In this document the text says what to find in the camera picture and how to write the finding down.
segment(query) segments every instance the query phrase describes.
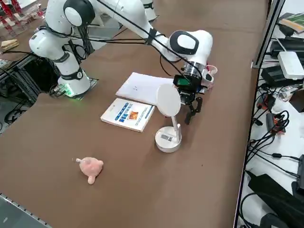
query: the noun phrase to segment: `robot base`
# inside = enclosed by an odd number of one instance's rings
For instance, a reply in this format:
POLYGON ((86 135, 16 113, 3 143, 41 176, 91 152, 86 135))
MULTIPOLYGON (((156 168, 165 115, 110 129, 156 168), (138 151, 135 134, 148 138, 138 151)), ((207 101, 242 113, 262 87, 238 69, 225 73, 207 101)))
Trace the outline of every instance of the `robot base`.
POLYGON ((82 71, 82 73, 83 77, 80 80, 64 80, 62 77, 58 79, 58 85, 63 86, 62 90, 66 91, 66 96, 73 97, 79 94, 83 94, 90 88, 90 79, 86 76, 84 71, 82 71))
POLYGON ((158 149, 165 153, 175 152, 181 145, 181 139, 177 141, 176 131, 171 126, 159 129, 155 135, 155 141, 158 149))

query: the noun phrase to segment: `stuffed toy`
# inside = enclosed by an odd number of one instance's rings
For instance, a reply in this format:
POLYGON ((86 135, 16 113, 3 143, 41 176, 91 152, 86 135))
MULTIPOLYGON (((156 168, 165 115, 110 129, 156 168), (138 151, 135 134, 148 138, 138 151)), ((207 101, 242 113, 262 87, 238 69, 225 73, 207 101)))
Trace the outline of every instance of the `stuffed toy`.
POLYGON ((83 159, 77 158, 76 162, 79 163, 80 170, 88 177, 87 182, 89 184, 94 184, 95 178, 103 169, 104 162, 90 157, 83 159))

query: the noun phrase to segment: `green book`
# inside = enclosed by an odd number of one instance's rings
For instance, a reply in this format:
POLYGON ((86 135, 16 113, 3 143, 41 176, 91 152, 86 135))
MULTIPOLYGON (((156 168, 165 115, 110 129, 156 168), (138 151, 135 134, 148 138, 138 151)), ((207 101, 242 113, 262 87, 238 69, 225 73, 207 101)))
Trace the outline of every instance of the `green book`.
POLYGON ((282 18, 279 20, 279 24, 286 25, 295 30, 297 33, 301 33, 304 31, 304 14, 297 13, 287 18, 282 18))

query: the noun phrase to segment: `desk lamp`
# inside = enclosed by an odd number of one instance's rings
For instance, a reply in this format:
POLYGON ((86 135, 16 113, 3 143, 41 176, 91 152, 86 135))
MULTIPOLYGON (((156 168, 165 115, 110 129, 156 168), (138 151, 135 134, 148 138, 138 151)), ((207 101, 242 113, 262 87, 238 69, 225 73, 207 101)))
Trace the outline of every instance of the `desk lamp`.
POLYGON ((177 151, 181 145, 181 125, 176 120, 176 115, 181 109, 180 98, 173 85, 163 84, 157 90, 156 106, 161 114, 171 117, 173 124, 159 129, 155 135, 158 149, 166 153, 177 151))

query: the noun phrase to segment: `white paper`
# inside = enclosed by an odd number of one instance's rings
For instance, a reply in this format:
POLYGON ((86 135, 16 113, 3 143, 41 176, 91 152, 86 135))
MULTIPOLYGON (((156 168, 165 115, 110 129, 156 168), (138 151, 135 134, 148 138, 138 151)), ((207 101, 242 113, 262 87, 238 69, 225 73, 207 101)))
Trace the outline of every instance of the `white paper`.
POLYGON ((116 92, 117 96, 156 105, 157 89, 163 84, 172 84, 172 78, 153 77, 133 72, 116 92))

